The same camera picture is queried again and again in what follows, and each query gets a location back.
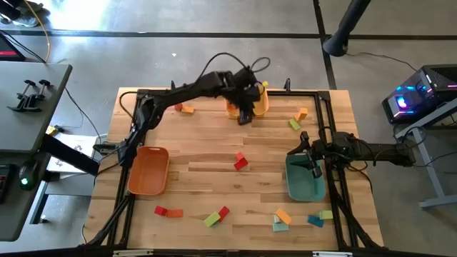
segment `electronic device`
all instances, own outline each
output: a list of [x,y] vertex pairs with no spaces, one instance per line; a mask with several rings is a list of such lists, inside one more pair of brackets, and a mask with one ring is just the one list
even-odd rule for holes
[[25,61],[25,56],[0,34],[0,61]]
[[30,191],[38,183],[38,161],[30,159],[19,169],[19,182],[22,190]]
[[457,64],[424,65],[382,102],[388,122],[413,123],[457,97]]
[[16,167],[13,164],[0,164],[0,204],[3,203]]

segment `gray table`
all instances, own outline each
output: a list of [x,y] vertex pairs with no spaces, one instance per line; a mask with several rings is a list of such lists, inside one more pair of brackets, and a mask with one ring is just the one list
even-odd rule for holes
[[[66,64],[38,64],[24,62],[0,62],[0,163],[21,166],[30,158],[39,161],[39,179],[43,178],[51,158],[48,153],[37,153],[41,139],[51,121],[57,103],[69,79],[72,67]],[[39,103],[40,113],[16,113],[6,106],[19,102],[16,93],[25,88],[24,80],[34,81],[37,85],[42,79],[54,85],[44,91],[45,101]],[[38,93],[37,89],[27,91],[27,95]],[[38,185],[31,191],[22,191],[18,174],[13,174],[12,183],[0,204],[0,241],[15,241],[24,226],[27,214],[34,201]]]

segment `orange plastic container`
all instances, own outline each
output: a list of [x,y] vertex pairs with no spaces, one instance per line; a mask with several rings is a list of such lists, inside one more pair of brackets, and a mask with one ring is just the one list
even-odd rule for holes
[[147,196],[163,193],[169,172],[169,162],[169,153],[164,148],[149,146],[138,148],[131,167],[129,191]]
[[[268,93],[266,91],[266,88],[263,86],[260,86],[259,88],[260,88],[259,90],[263,89],[263,92],[260,92],[262,94],[260,97],[260,101],[254,102],[254,110],[253,110],[254,114],[257,117],[263,116],[266,113],[266,111],[268,111],[268,108],[270,107],[268,104]],[[236,108],[233,104],[230,104],[227,100],[226,100],[226,110],[228,113],[228,117],[230,119],[237,119],[240,116],[240,110],[238,108]]]

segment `yellow block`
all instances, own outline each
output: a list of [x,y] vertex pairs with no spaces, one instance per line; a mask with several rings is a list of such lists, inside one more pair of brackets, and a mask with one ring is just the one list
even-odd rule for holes
[[187,114],[193,114],[195,109],[190,106],[185,106],[183,105],[183,108],[181,109],[181,112],[187,113]]
[[287,213],[282,209],[277,210],[276,215],[287,225],[289,225],[290,222],[292,222],[292,218],[289,215],[287,215]]
[[308,108],[301,108],[300,111],[295,114],[294,118],[296,121],[300,121],[308,115]]

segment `concrete floor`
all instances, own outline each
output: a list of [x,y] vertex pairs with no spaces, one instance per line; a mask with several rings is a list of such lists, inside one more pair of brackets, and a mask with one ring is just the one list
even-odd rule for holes
[[[49,10],[49,30],[318,33],[312,0],[42,2]],[[348,3],[349,0],[320,0],[327,33],[336,30]],[[457,35],[453,22],[456,11],[454,0],[374,0],[354,33]],[[422,19],[426,16],[433,19]],[[18,28],[0,24],[0,29]],[[39,55],[46,55],[44,37],[15,38]],[[259,78],[273,87],[282,87],[290,77],[295,89],[328,89],[318,39],[53,36],[51,43],[50,62],[73,66],[67,88],[100,133],[108,130],[118,87],[168,86],[172,79],[178,84],[193,81],[207,60],[220,51],[240,56],[246,63],[269,56],[272,64]],[[456,41],[350,41],[350,53],[361,51],[392,56],[416,68],[457,62]],[[412,70],[389,59],[363,55],[332,57],[331,63],[337,88],[350,91],[360,137],[371,142],[393,142],[381,101]],[[236,62],[223,57],[210,70],[237,68]],[[63,96],[52,124],[77,127],[80,123],[76,107]],[[87,121],[81,128],[69,130],[95,134]],[[369,176],[386,246],[400,251],[457,255],[457,204],[430,211],[418,207],[418,201],[434,197],[424,169],[379,163],[370,167]],[[457,176],[439,176],[446,193],[457,193]],[[26,225],[18,241],[0,243],[0,252],[76,246],[88,206],[88,198],[51,196],[44,210],[51,223]]]

